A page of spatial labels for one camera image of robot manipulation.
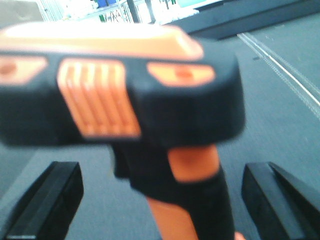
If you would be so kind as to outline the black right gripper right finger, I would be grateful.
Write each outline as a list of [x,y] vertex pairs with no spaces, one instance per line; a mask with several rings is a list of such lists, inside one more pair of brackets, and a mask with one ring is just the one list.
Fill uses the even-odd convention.
[[277,164],[247,163],[241,196],[262,240],[320,238],[320,192]]

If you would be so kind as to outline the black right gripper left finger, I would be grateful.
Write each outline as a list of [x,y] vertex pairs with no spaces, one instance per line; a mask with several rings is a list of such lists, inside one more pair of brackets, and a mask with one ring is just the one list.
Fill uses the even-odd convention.
[[84,195],[80,164],[53,161],[33,182],[0,198],[2,240],[63,240]]

